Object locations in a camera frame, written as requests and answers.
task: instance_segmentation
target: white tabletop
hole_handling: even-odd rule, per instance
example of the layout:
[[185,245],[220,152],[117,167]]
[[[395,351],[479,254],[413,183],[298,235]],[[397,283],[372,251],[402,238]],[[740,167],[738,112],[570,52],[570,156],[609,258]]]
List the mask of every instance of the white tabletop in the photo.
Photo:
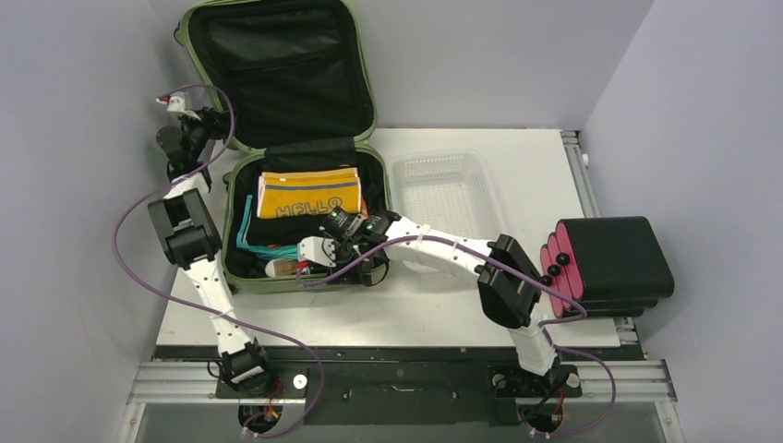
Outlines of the white tabletop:
[[[558,131],[378,129],[370,144],[387,167],[395,159],[415,153],[476,152],[498,193],[507,233],[534,262],[559,219],[583,217]],[[210,168],[216,185],[204,200],[221,231],[226,201],[222,176],[242,157],[239,152],[226,152]],[[172,294],[199,301],[181,270]],[[387,279],[372,288],[239,293],[234,302],[239,318],[313,346],[512,346],[508,331],[484,316],[475,288],[450,276],[416,274],[401,263],[392,263]],[[542,296],[541,303],[551,311],[548,297]],[[562,346],[620,346],[612,319],[557,325],[550,332]],[[263,345],[291,344],[273,337],[258,339]],[[157,344],[215,345],[216,341],[204,313],[170,302]]]

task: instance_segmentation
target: yellow pencil case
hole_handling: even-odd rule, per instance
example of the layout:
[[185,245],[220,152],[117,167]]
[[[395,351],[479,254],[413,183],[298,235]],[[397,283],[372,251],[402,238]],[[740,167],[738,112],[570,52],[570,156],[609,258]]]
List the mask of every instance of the yellow pencil case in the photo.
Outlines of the yellow pencil case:
[[329,213],[340,206],[361,211],[362,189],[356,168],[316,173],[263,173],[259,177],[260,219]]

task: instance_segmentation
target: white enclosure wall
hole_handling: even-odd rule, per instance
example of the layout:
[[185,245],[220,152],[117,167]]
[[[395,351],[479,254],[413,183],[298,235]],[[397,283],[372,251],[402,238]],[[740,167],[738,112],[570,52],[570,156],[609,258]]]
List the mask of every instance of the white enclosure wall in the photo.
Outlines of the white enclosure wall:
[[603,215],[646,214],[677,282],[640,318],[690,442],[780,441],[783,2],[656,0],[582,141]]
[[[353,0],[381,127],[581,128],[653,0]],[[198,0],[150,0],[168,30]]]
[[[113,441],[162,314],[114,220],[163,182],[156,93],[186,79],[146,0],[0,2],[0,440]],[[173,273],[146,210],[121,246]]]

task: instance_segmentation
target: green suitcase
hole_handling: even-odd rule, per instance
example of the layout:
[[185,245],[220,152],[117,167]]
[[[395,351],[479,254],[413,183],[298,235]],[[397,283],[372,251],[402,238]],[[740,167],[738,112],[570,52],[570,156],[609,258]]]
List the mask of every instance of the green suitcase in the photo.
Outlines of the green suitcase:
[[[229,148],[247,152],[225,180],[226,280],[252,293],[302,290],[294,277],[267,277],[266,263],[237,249],[235,240],[262,171],[327,170],[354,159],[369,212],[389,208],[386,167],[368,143],[376,112],[353,6],[344,0],[212,1],[185,13],[175,39],[201,79],[228,94],[237,115]],[[217,94],[211,99],[224,109]],[[375,284],[386,270],[375,266],[349,282]]]

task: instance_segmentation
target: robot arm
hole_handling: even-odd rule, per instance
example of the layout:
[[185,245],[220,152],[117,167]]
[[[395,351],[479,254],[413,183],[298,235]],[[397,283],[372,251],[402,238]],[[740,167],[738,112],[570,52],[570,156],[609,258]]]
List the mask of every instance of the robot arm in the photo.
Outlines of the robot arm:
[[[482,258],[456,247],[464,245],[479,254],[540,279],[536,267],[519,243],[508,235],[496,241],[458,237],[429,228],[390,211],[380,211],[367,219],[335,208],[321,225],[327,237],[309,237],[299,243],[300,261],[310,260],[335,268],[370,248],[403,237],[416,239],[388,245],[381,260],[405,260],[442,270],[474,284],[481,298],[484,314],[505,327],[512,336],[525,371],[544,376],[552,367],[555,351],[538,326],[545,308],[538,303],[540,291],[524,281],[497,269]],[[422,241],[434,236],[443,242]]]
[[[211,189],[209,172],[193,174],[198,158],[210,139],[225,136],[222,117],[210,110],[184,111],[183,98],[173,96],[169,112],[180,115],[181,129],[166,126],[157,141],[169,159],[168,174],[174,183],[148,210],[161,248],[169,262],[181,268],[199,294],[201,303],[223,315],[233,311],[232,295],[223,277],[219,258],[220,234],[202,195]],[[264,393],[271,384],[263,349],[245,330],[223,316],[211,318],[220,355],[220,377],[235,390]]]
[[[189,111],[184,98],[173,96],[169,112],[180,117],[181,126],[159,131],[158,144],[169,158],[168,174],[175,184],[163,198],[149,206],[155,231],[169,261],[182,268],[193,283],[202,304],[224,315],[233,310],[232,295],[223,278],[218,258],[220,235],[202,195],[209,193],[211,179],[198,158],[210,139],[225,136],[223,116],[212,110]],[[379,251],[378,259],[406,260],[440,269],[475,284],[487,317],[508,329],[519,355],[520,367],[545,377],[555,362],[555,352],[538,326],[543,319],[540,292],[456,247],[464,245],[492,257],[522,273],[539,279],[536,267],[507,235],[496,241],[457,237],[429,229],[394,212],[380,211],[368,218],[353,216],[335,208],[321,226],[329,238],[309,237],[300,242],[300,261],[313,261],[328,268],[344,264],[357,253],[389,240],[416,236],[416,239],[390,245]],[[444,243],[423,242],[422,236],[435,236]],[[211,318],[218,343],[221,379],[235,390],[263,394],[272,377],[258,342],[250,334],[223,318]]]

